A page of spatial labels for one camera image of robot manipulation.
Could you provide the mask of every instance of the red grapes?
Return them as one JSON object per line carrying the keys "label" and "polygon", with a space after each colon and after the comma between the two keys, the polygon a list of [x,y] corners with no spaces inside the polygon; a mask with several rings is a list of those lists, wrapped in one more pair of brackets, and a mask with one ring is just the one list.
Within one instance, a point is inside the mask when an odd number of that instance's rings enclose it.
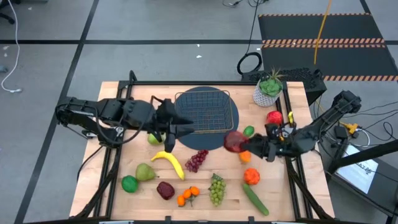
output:
{"label": "red grapes", "polygon": [[198,153],[191,157],[186,163],[185,167],[190,172],[198,172],[199,166],[205,161],[206,155],[209,154],[208,150],[201,150]]}

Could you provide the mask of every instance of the potted plant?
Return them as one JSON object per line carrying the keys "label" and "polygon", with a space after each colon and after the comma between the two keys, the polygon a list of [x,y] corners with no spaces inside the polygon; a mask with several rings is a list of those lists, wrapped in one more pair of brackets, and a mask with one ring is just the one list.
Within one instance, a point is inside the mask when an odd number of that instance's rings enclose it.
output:
{"label": "potted plant", "polygon": [[282,93],[282,82],[279,80],[283,75],[279,74],[274,68],[268,78],[261,78],[254,90],[253,100],[259,106],[271,106]]}

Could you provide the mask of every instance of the grapes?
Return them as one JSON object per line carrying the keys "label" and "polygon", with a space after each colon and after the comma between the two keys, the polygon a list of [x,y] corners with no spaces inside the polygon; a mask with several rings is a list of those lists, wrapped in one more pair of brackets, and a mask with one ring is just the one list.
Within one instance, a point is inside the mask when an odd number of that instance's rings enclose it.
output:
{"label": "grapes", "polygon": [[196,155],[193,155],[191,159],[189,159],[185,163],[185,167],[190,172],[198,172],[199,167],[202,165],[203,161],[206,159],[206,155],[209,153],[207,150],[198,151]]}
{"label": "grapes", "polygon": [[219,205],[221,205],[225,195],[225,188],[225,181],[216,174],[213,174],[213,177],[211,178],[211,186],[209,188],[209,196],[214,206],[218,207]]}

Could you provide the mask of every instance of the succulent plant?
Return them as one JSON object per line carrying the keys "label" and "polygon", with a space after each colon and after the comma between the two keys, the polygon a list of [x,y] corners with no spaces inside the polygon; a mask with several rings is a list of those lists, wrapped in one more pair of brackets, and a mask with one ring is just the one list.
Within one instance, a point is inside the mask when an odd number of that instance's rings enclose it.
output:
{"label": "succulent plant", "polygon": [[272,73],[270,77],[260,82],[260,90],[263,94],[269,95],[271,97],[275,97],[282,91],[282,83],[279,78],[283,77],[283,75],[279,74],[279,71],[276,71],[274,68],[272,69]]}

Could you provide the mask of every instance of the wire rack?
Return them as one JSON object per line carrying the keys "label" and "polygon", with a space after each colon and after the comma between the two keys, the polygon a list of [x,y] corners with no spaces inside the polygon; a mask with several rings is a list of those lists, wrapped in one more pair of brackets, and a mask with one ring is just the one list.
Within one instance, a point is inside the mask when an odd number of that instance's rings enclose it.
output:
{"label": "wire rack", "polygon": [[193,121],[186,126],[196,134],[223,133],[234,127],[231,97],[226,90],[177,93],[175,109]]}

